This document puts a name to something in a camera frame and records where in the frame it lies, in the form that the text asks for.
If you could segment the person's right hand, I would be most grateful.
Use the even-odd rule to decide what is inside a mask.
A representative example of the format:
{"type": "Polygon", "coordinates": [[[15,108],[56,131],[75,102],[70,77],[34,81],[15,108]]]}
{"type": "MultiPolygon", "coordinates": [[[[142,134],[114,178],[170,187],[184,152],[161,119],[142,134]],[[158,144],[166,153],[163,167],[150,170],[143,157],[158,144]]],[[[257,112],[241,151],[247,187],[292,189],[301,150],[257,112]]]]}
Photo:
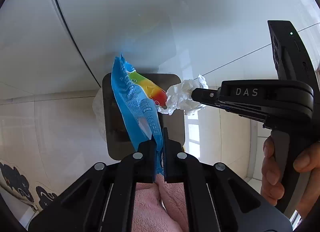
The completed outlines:
{"type": "MultiPolygon", "coordinates": [[[[271,137],[265,140],[263,151],[264,160],[261,168],[263,178],[260,194],[271,205],[275,206],[277,205],[277,201],[283,197],[285,189],[280,183],[280,168],[273,156],[274,143],[271,137]]],[[[302,218],[307,217],[319,197],[319,161],[320,146],[317,142],[302,152],[293,163],[293,167],[297,172],[310,172],[308,185],[296,207],[296,210],[302,218]]]]}

